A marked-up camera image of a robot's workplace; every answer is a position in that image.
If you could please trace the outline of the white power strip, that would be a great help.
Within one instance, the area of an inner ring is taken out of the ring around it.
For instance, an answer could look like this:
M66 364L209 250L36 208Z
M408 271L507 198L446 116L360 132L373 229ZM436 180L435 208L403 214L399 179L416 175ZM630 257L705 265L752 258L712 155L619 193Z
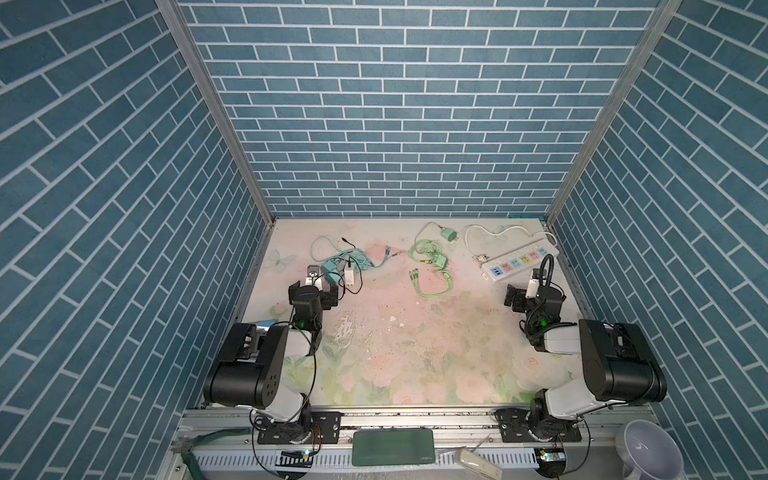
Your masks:
M548 254L557 257L559 252L549 240L542 239L482 263L480 271L486 280L499 282L538 267Z

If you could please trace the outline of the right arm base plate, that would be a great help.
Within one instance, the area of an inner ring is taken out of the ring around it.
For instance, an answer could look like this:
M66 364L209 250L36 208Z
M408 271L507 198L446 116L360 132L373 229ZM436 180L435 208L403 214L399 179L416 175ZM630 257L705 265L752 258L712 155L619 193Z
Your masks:
M504 443L578 443L582 435L575 420L562 420L540 411L500 408L492 413Z

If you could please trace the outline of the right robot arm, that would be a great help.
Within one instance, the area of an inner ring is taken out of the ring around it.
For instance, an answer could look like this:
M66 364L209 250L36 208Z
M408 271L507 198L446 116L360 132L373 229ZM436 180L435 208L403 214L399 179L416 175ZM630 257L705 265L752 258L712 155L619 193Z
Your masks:
M499 409L494 418L506 443L566 443L581 440L584 417L621 405L659 403L667 381L640 327L560 318L565 295L536 279L525 289L507 287L504 305L522 313L520 328L539 353L571 355L582 374L555 388L537 391L526 408Z

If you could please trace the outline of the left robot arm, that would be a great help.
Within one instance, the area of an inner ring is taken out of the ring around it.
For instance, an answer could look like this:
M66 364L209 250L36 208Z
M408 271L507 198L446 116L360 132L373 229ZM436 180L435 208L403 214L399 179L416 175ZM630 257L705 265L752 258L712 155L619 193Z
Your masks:
M288 300L287 321L231 327L204 382L207 403L250 407L280 426L309 428L311 394L282 384L282 369L286 359L316 357L323 314L338 305L339 286L307 278L289 286Z

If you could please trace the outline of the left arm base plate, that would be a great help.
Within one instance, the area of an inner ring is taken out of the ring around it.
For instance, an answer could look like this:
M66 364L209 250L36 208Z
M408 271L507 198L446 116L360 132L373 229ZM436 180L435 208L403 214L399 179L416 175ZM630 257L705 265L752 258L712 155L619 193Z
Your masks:
M342 414L339 411L302 413L294 422L276 422L257 415L253 420L261 445L337 444Z

